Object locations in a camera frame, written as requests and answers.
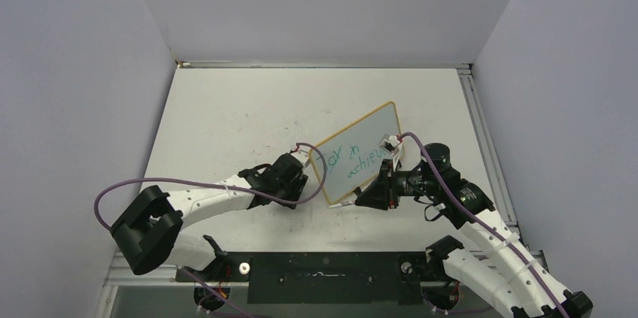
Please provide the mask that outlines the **yellow framed whiteboard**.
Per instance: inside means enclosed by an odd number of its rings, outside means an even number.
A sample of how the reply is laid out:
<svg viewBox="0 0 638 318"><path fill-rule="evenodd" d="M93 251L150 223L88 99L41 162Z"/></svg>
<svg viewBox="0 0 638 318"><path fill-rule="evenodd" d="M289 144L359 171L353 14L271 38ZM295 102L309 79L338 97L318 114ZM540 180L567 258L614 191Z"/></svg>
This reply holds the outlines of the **yellow framed whiteboard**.
<svg viewBox="0 0 638 318"><path fill-rule="evenodd" d="M396 104L389 101L329 136L310 150L311 166L327 204L337 204L378 175L384 159L400 161L404 149L388 153L382 147L388 135L401 133Z"/></svg>

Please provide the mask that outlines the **green capped whiteboard marker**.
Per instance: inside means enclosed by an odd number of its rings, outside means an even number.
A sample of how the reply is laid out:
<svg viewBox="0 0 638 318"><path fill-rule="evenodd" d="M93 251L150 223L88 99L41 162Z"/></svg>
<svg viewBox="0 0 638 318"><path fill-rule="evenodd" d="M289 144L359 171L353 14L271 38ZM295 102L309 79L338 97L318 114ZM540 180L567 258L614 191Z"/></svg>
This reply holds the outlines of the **green capped whiteboard marker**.
<svg viewBox="0 0 638 318"><path fill-rule="evenodd" d="M335 209L335 208L347 207L351 205L355 205L355 200L341 201L341 202L329 205L328 208Z"/></svg>

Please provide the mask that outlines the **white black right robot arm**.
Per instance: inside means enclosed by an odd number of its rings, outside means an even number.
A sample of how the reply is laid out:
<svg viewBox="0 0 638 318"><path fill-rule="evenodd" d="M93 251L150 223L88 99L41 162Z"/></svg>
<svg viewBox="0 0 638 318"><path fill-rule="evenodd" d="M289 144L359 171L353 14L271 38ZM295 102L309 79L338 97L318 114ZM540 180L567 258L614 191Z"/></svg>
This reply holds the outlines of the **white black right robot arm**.
<svg viewBox="0 0 638 318"><path fill-rule="evenodd" d="M432 143L421 150L421 162L398 171L393 160L381 163L378 176L355 190L356 206L390 210L403 197L419 200L446 218L491 262L471 254L447 235L425 250L425 270L436 279L455 280L471 289L503 317L589 317L592 300L554 278L504 222L490 198L451 165L450 149Z"/></svg>

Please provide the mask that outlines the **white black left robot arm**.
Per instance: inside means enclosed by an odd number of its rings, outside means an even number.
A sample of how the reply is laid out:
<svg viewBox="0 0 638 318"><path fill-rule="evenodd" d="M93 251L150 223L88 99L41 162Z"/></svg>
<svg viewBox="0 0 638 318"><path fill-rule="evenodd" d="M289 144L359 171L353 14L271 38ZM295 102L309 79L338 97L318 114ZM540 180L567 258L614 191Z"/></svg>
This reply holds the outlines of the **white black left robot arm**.
<svg viewBox="0 0 638 318"><path fill-rule="evenodd" d="M133 274L161 265L188 267L204 280L224 270L222 250L210 235L186 232L191 225L235 210L277 203L293 208L308 180L305 152L284 153L273 164L244 169L219 183L198 189L162 191L144 188L116 219L109 232Z"/></svg>

